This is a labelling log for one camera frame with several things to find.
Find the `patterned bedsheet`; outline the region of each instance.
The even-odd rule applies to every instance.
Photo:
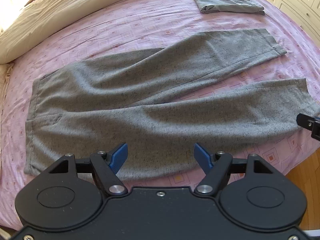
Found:
[[[193,33],[209,30],[266,28],[288,54],[251,68],[219,84],[176,100],[201,98],[261,80],[305,77],[308,91],[320,103],[320,51],[289,17],[265,0],[266,15],[219,12],[203,15],[194,0],[124,0],[97,11],[55,33],[15,60],[2,115],[0,224],[14,229],[21,223],[14,209],[18,191],[31,179],[23,173],[25,120],[32,82],[62,66],[82,59],[130,50],[166,47]],[[301,130],[277,141],[251,147],[236,157],[257,153],[286,174],[312,154],[320,143]],[[196,169],[127,186],[183,186],[192,188],[204,173]],[[232,175],[231,181],[243,174]]]

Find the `metal bolt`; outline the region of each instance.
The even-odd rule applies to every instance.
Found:
[[[121,185],[112,185],[109,188],[109,191],[114,194],[121,194],[125,191],[125,188]]]
[[[32,236],[26,235],[23,237],[23,240],[34,240]]]
[[[209,185],[200,185],[197,187],[197,191],[200,193],[210,193],[211,191],[213,191],[213,188]]]
[[[159,196],[159,197],[163,197],[164,195],[165,195],[165,192],[163,192],[163,191],[157,192],[157,196]]]
[[[297,237],[297,236],[290,236],[290,237],[288,238],[288,240],[299,240],[299,237]]]

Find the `dark speckled fabric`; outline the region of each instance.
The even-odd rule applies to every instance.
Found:
[[[169,103],[285,53],[265,29],[250,29],[67,65],[33,84],[25,173],[37,175],[66,153],[88,157],[127,142],[119,177],[152,178],[195,167],[196,142],[236,152],[294,132],[299,112],[319,112],[304,79]]]

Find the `beige pillow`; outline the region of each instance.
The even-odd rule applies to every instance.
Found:
[[[50,35],[121,0],[35,0],[0,36],[0,64],[20,57]]]

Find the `blue gripper pad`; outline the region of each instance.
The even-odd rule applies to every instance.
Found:
[[[123,144],[111,157],[109,167],[117,174],[119,169],[124,164],[125,160],[128,158],[128,145]]]
[[[210,155],[199,144],[195,143],[193,156],[195,157],[204,173],[208,174],[210,169],[213,168]]]

